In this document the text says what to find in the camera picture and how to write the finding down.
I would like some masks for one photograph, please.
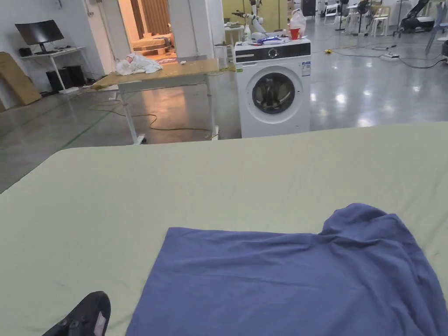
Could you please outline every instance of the doorway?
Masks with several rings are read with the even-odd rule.
[[[133,52],[160,64],[177,63],[168,0],[118,0]]]

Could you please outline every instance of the crumpled white fabric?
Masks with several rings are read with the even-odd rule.
[[[162,70],[159,63],[135,52],[129,54],[126,59],[121,60],[116,65],[117,73],[123,76],[132,73],[153,73],[157,70]]]

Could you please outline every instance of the washing machine porthole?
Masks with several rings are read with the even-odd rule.
[[[252,101],[261,112],[278,114],[291,106],[295,94],[294,84],[288,76],[268,73],[254,85]]]

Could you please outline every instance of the red cup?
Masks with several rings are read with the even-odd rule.
[[[300,28],[292,28],[291,29],[291,39],[298,40],[300,34]]]

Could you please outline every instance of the white bottle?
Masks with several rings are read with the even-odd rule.
[[[244,27],[243,41],[244,42],[252,42],[252,40],[250,39],[250,28],[249,28],[249,25],[246,25]]]

